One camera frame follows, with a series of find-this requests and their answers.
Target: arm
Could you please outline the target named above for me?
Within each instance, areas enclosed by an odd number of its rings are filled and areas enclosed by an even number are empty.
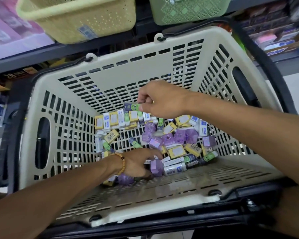
[[[126,175],[149,176],[146,159],[162,154],[156,149],[133,149],[125,157]],[[59,174],[0,200],[0,238],[33,239],[72,204],[122,169],[118,155]]]
[[[211,123],[299,184],[299,116],[227,102],[165,81],[142,87],[138,101],[157,117],[189,114]]]

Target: purple eraser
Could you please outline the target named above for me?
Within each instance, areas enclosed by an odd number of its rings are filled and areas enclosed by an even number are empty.
[[[174,134],[175,143],[184,144],[186,141],[186,130],[176,129]]]
[[[154,176],[162,176],[164,172],[164,164],[159,159],[152,160],[150,162],[150,170]]]
[[[149,146],[152,148],[159,149],[159,147],[163,144],[163,140],[157,136],[153,136],[149,142]]]
[[[186,133],[186,143],[197,143],[198,140],[198,132],[195,129],[187,129]]]
[[[203,137],[203,144],[207,147],[216,146],[216,139],[213,136]]]
[[[142,134],[142,141],[149,142],[152,139],[153,133],[151,132],[144,132]]]
[[[118,176],[119,185],[130,185],[134,183],[134,178],[131,176],[127,176],[126,174],[120,174]]]
[[[156,125],[153,122],[147,122],[144,127],[145,132],[155,132]]]
[[[175,139],[172,133],[168,133],[162,136],[164,146],[172,145],[175,143]]]

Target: forearm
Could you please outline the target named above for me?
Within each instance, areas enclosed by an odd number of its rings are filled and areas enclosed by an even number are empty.
[[[33,239],[77,199],[120,171],[119,156],[85,165],[0,200],[0,238]]]
[[[299,116],[239,105],[198,92],[192,92],[188,101],[188,114],[230,134],[299,183]]]

